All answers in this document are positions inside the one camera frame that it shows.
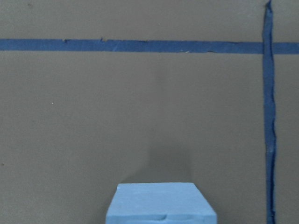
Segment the blue foam block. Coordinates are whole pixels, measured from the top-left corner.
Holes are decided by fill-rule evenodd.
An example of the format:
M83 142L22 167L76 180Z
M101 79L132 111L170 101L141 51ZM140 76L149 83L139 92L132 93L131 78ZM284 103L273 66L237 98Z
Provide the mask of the blue foam block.
M215 224L217 214L191 182L121 183L107 224Z

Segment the brown paper table cover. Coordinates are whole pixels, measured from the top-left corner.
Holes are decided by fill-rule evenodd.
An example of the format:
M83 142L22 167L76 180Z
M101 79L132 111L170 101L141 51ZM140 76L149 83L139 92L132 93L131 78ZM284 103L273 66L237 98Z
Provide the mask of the brown paper table cover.
M264 0L3 0L3 39L261 42ZM261 54L0 53L0 221L103 224L116 187L193 182L266 223Z

